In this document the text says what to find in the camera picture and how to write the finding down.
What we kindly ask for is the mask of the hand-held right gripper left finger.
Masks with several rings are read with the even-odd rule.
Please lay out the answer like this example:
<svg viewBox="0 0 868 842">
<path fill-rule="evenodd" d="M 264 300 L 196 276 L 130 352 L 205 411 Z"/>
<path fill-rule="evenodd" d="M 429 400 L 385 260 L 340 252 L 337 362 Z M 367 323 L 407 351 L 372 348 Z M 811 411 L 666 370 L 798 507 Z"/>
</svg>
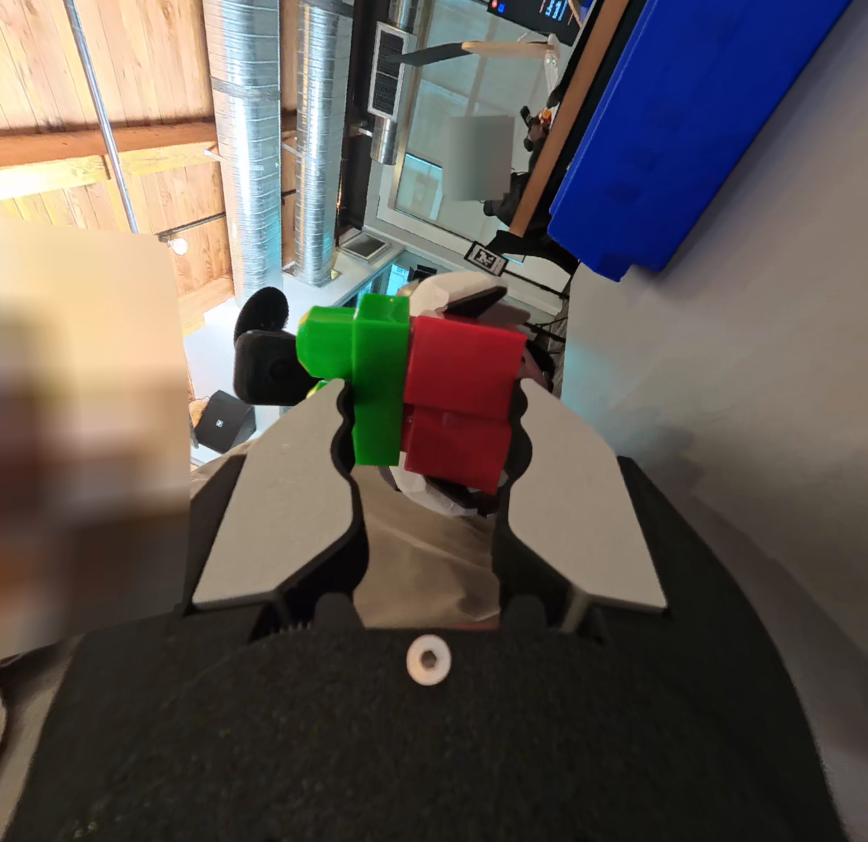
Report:
<svg viewBox="0 0 868 842">
<path fill-rule="evenodd" d="M 314 576 L 320 595 L 352 595 L 367 569 L 352 468 L 350 388 L 290 409 L 245 454 L 193 590 L 196 609 L 277 602 Z"/>
</svg>

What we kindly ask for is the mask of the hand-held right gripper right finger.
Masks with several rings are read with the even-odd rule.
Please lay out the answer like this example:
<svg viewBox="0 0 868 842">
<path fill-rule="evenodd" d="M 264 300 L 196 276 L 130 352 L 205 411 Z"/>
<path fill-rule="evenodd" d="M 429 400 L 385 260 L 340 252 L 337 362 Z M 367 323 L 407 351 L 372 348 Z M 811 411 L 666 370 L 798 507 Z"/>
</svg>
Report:
<svg viewBox="0 0 868 842">
<path fill-rule="evenodd" d="M 515 385 L 512 446 L 495 520 L 502 606 L 536 596 L 545 612 L 591 604 L 667 609 L 656 566 L 613 449 L 527 379 Z"/>
</svg>

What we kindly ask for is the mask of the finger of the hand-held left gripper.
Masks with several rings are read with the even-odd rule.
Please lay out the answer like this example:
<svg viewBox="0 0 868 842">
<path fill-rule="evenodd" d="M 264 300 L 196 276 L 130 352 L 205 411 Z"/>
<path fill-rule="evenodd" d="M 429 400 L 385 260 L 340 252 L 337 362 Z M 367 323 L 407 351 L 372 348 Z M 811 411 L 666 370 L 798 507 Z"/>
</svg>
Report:
<svg viewBox="0 0 868 842">
<path fill-rule="evenodd" d="M 489 494 L 439 478 L 426 478 L 402 465 L 385 467 L 385 481 L 410 501 L 440 516 L 487 518 L 498 511 L 501 502 L 499 491 Z"/>
</svg>

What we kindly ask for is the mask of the red toy block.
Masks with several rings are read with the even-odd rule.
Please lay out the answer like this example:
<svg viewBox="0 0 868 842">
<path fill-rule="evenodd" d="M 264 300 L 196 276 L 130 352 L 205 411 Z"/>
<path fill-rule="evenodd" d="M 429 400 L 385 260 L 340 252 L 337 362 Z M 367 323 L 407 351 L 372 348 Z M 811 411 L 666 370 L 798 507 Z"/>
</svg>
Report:
<svg viewBox="0 0 868 842">
<path fill-rule="evenodd" d="M 494 494 L 511 438 L 505 420 L 406 406 L 401 440 L 404 467 L 427 478 Z"/>
<path fill-rule="evenodd" d="M 518 331 L 470 319 L 415 317 L 404 403 L 507 420 L 526 341 Z"/>
</svg>

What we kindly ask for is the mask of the green double toy block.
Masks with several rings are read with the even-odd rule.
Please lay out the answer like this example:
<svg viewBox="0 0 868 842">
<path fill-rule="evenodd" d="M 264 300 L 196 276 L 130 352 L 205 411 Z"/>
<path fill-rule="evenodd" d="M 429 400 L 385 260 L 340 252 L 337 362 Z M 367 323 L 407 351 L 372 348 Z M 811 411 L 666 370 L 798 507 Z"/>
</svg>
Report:
<svg viewBox="0 0 868 842">
<path fill-rule="evenodd" d="M 357 464 L 398 464 L 409 335 L 405 296 L 368 293 L 355 309 L 313 306 L 299 320 L 301 365 L 314 378 L 351 385 Z"/>
</svg>

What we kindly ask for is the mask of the blue plastic bin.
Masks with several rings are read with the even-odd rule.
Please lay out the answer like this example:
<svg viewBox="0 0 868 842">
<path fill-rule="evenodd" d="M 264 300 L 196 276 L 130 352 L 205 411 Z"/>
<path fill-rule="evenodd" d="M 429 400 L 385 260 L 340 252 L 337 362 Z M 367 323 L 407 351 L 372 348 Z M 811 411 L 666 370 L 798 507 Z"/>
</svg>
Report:
<svg viewBox="0 0 868 842">
<path fill-rule="evenodd" d="M 620 281 L 662 271 L 852 0 L 647 0 L 550 208 Z"/>
</svg>

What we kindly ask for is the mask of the small black box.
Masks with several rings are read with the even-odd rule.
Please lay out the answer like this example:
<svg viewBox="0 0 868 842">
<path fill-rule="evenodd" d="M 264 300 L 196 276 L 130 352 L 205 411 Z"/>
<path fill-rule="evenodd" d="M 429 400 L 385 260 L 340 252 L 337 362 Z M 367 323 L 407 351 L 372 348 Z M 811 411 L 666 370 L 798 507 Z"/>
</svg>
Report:
<svg viewBox="0 0 868 842">
<path fill-rule="evenodd" d="M 255 408 L 218 390 L 209 398 L 194 429 L 198 445 L 226 454 L 255 435 Z"/>
</svg>

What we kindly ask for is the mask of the silver ventilation duct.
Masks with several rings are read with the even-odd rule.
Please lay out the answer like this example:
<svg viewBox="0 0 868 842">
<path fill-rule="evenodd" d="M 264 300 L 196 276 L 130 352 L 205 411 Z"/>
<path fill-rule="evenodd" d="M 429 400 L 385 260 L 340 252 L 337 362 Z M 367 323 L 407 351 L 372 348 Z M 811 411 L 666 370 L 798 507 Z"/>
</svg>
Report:
<svg viewBox="0 0 868 842">
<path fill-rule="evenodd" d="M 280 287 L 279 0 L 202 0 L 232 265 L 242 306 Z"/>
<path fill-rule="evenodd" d="M 298 0 L 293 276 L 331 279 L 355 0 Z"/>
</svg>

